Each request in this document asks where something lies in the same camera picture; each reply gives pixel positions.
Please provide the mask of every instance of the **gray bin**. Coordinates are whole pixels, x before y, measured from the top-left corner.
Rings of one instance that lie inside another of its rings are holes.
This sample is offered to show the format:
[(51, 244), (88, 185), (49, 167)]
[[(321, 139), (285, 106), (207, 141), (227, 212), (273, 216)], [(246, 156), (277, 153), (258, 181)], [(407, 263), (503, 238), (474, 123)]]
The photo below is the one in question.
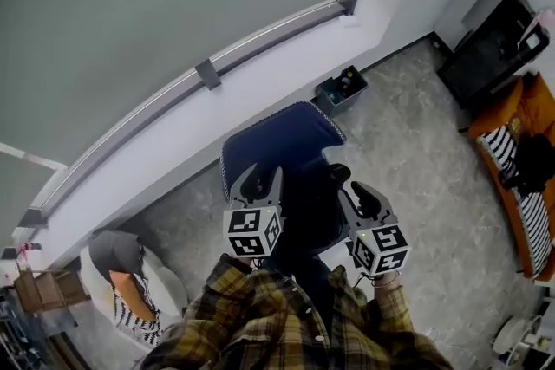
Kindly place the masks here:
[[(351, 84), (349, 86), (349, 95), (344, 97), (339, 90), (342, 78), (350, 72)], [(327, 116), (335, 117), (353, 105), (361, 92), (368, 88), (368, 83), (364, 80), (358, 70), (350, 66), (341, 72), (341, 75), (335, 79), (329, 78), (316, 87), (316, 105)]]

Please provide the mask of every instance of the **navy blue chair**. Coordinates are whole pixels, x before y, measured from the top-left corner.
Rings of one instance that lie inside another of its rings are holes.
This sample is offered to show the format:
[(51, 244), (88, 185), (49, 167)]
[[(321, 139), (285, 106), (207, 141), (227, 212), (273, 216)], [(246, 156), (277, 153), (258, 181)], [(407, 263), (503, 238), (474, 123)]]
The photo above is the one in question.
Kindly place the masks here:
[(271, 174), (284, 171), (284, 232), (277, 245), (293, 256), (314, 256), (344, 239), (348, 227), (337, 202), (345, 170), (337, 174), (322, 154), (343, 145), (337, 125), (310, 102), (298, 102), (234, 134), (222, 148), (220, 169), (225, 198), (252, 164)]

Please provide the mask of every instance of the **plaid shirt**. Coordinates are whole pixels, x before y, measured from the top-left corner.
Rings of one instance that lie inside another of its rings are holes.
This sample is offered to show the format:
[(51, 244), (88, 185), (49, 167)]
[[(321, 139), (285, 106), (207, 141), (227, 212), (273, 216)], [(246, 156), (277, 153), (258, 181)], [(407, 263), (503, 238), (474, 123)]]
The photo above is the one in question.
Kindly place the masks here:
[(294, 281), (250, 270), (223, 255), (204, 293), (141, 368), (451, 369), (431, 340), (413, 330), (401, 288), (366, 304), (337, 267), (329, 278), (336, 296), (328, 334)]

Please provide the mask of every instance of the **sofa armrest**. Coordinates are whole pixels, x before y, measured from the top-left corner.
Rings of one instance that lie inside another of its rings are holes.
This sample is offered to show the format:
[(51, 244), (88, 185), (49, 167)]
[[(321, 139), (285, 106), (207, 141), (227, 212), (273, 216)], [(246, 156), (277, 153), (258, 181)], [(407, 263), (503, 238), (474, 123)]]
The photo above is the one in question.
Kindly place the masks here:
[(549, 252), (549, 257), (547, 258), (547, 264), (535, 280), (549, 282), (553, 278), (553, 275), (555, 275), (555, 249), (552, 247), (552, 250)]
[(499, 98), (468, 128), (468, 136), (475, 140), (483, 133), (489, 133), (505, 125), (514, 112), (524, 91), (522, 79), (507, 86), (500, 92)]

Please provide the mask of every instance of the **black bag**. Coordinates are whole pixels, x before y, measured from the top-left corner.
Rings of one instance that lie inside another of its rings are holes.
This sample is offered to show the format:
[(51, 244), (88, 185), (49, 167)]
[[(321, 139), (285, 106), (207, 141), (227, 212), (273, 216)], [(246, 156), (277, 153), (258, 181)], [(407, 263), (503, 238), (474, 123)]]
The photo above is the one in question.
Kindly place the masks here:
[(555, 148), (543, 134), (522, 139), (509, 167), (499, 173), (506, 190), (516, 187), (520, 196), (542, 192), (555, 175)]

